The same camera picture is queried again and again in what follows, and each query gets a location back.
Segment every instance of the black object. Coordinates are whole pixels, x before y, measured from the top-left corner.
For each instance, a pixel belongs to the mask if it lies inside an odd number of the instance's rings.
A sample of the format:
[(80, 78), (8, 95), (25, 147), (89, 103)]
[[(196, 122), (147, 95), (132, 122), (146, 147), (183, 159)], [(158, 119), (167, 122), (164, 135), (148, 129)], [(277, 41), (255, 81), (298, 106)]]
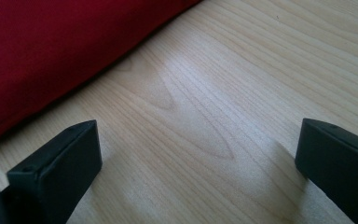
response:
[(358, 136), (333, 124), (304, 119), (296, 167), (358, 223)]
[(65, 223), (101, 168), (96, 121), (65, 129), (7, 172), (0, 223)]

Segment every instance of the light wood grain surface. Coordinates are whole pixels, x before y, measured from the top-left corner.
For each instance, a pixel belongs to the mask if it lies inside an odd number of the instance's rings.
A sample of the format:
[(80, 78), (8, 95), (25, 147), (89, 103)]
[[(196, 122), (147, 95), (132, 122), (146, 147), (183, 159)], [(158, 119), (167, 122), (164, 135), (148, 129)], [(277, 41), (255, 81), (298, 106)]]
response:
[(351, 223), (294, 166), (303, 118), (358, 134), (358, 0), (205, 0), (0, 139), (0, 189), (97, 119), (103, 169), (69, 223)]

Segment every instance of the red cushion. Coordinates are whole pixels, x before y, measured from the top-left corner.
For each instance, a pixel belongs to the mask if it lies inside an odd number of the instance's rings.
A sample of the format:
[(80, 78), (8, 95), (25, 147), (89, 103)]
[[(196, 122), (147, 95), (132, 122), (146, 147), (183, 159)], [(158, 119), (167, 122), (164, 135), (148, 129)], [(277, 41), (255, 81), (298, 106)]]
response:
[(0, 134), (199, 0), (0, 0)]

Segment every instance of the wood grain pattern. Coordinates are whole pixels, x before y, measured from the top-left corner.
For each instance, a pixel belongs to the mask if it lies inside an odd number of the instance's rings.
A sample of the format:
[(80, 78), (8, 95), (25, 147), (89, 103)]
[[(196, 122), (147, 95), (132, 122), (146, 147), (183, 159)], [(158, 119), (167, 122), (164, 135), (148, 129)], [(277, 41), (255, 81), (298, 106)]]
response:
[(294, 166), (303, 118), (358, 134), (358, 0), (205, 0), (0, 140), (5, 172), (97, 119), (69, 223), (351, 223)]

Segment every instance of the red fabric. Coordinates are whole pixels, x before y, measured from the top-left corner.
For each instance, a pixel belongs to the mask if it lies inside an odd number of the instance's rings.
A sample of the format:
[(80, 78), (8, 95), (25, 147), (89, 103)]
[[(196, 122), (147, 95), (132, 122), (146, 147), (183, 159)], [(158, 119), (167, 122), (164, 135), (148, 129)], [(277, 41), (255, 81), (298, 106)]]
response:
[(0, 134), (199, 0), (0, 0)]

